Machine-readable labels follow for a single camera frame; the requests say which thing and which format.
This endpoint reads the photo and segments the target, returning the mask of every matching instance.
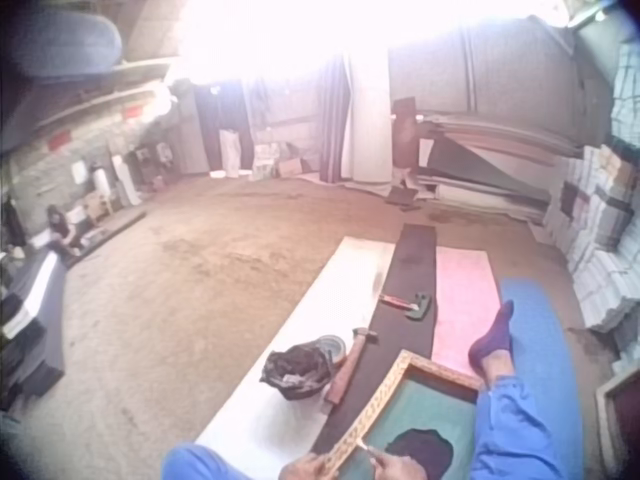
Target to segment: hammer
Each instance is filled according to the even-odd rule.
[[[414,321],[422,320],[431,307],[431,295],[422,292],[416,293],[415,303],[409,303],[406,300],[385,295],[384,293],[381,293],[379,298],[382,303],[406,310],[405,316]]]
[[[353,340],[351,350],[349,350],[347,354],[347,359],[340,371],[333,378],[329,391],[327,391],[327,394],[324,396],[324,399],[332,405],[339,405],[347,388],[349,388],[351,377],[353,377],[353,372],[356,369],[356,365],[358,365],[364,344],[369,339],[378,338],[378,334],[368,328],[354,328],[353,334],[355,335],[355,339]]]

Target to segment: dirt floor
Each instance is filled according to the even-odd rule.
[[[600,477],[594,391],[611,357],[583,333],[564,259],[504,216],[426,206],[302,180],[195,178],[156,196],[145,219],[67,277],[65,377],[18,415],[56,479],[160,478],[194,440],[345,235],[395,242],[403,223],[438,244],[483,249],[498,277],[548,293],[573,354],[587,478]]]

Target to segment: wooden hammer handle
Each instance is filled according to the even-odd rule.
[[[342,365],[340,371],[333,378],[329,391],[324,396],[327,402],[338,405],[342,401],[342,397],[344,397],[349,387],[351,377],[353,377],[353,372],[358,365],[358,360],[360,360],[360,355],[366,342],[367,337],[365,335],[356,335],[356,338],[353,339],[353,346],[347,355],[344,365]]]

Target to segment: paintbrush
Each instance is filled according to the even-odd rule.
[[[371,451],[371,449],[365,445],[365,443],[362,441],[361,438],[359,438],[358,440],[356,440],[356,445],[358,447],[360,447],[361,449],[363,449],[365,452],[367,452],[367,455],[369,455],[373,460],[376,459],[376,456],[373,454],[373,452]]]

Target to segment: pink board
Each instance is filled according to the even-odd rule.
[[[431,359],[476,376],[467,352],[500,308],[489,257],[483,250],[438,247],[436,265],[438,320]]]

